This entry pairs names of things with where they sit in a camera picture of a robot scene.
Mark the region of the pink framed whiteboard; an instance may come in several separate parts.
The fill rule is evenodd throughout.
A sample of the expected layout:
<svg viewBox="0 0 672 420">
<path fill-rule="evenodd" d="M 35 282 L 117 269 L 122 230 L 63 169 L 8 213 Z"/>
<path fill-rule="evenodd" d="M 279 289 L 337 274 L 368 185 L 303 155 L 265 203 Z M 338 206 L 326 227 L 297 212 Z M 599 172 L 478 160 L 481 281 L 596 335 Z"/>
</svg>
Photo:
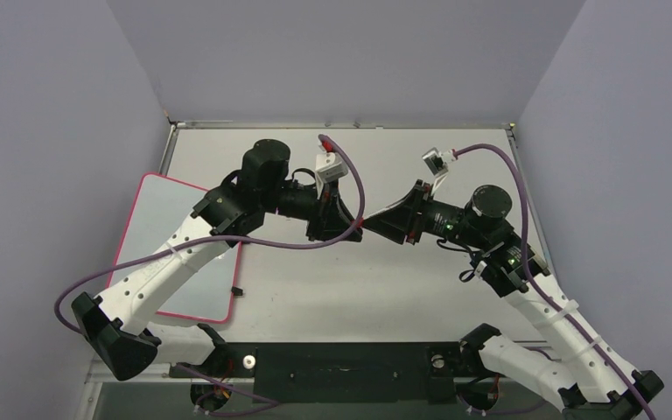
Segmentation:
<svg viewBox="0 0 672 420">
<path fill-rule="evenodd" d="M 203 187 L 174 178 L 153 173 L 144 175 L 115 263 L 156 253 L 206 192 Z M 238 285 L 241 255 L 242 249 L 237 245 L 206 264 L 161 306 L 151 320 L 166 325 L 192 321 L 228 322 L 233 313 L 233 288 Z"/>
</svg>

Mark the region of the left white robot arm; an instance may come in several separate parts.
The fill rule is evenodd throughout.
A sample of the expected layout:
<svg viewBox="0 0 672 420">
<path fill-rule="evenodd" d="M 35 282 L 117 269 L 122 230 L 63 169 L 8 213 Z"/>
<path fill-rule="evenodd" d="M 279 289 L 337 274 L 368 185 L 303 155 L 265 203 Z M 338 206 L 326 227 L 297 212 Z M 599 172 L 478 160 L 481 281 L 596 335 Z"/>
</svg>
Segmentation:
<svg viewBox="0 0 672 420">
<path fill-rule="evenodd" d="M 349 213 L 340 180 L 356 176 L 350 157 L 329 136 L 311 170 L 313 183 L 289 175 L 290 148 L 257 141 L 218 186 L 208 190 L 168 240 L 152 255 L 125 262 L 125 276 L 96 295 L 71 304 L 72 329 L 94 349 L 112 375 L 127 381 L 156 363 L 192 365 L 205 376 L 226 364 L 223 338 L 208 325 L 163 325 L 160 307 L 189 279 L 239 244 L 266 245 L 254 232 L 268 214 L 304 221 L 303 250 L 361 240 L 362 213 Z"/>
</svg>

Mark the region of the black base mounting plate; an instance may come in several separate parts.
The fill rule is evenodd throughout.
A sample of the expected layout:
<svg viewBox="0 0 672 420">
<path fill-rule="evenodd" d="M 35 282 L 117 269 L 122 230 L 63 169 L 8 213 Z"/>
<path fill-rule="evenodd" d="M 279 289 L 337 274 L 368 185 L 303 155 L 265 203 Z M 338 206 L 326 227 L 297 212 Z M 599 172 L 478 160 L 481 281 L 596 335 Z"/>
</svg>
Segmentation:
<svg viewBox="0 0 672 420">
<path fill-rule="evenodd" d="M 470 367 L 455 341 L 229 343 L 170 374 L 247 381 L 259 403 L 493 403 L 500 385 Z"/>
</svg>

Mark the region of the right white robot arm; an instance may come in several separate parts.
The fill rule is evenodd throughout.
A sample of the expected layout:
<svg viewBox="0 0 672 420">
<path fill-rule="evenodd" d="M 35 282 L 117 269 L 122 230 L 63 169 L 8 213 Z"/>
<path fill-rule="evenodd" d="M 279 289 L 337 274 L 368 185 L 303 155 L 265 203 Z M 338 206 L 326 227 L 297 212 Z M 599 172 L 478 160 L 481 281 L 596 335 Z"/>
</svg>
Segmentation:
<svg viewBox="0 0 672 420">
<path fill-rule="evenodd" d="M 399 244 L 434 235 L 456 245 L 469 255 L 472 277 L 516 309 L 556 354 L 550 360 L 483 324 L 459 342 L 458 361 L 465 371 L 506 376 L 567 419 L 633 419 L 648 413 L 662 380 L 621 358 L 585 320 L 547 263 L 508 222 L 511 207 L 509 194 L 496 185 L 478 187 L 460 207 L 436 200 L 432 187 L 417 181 L 363 226 Z"/>
</svg>

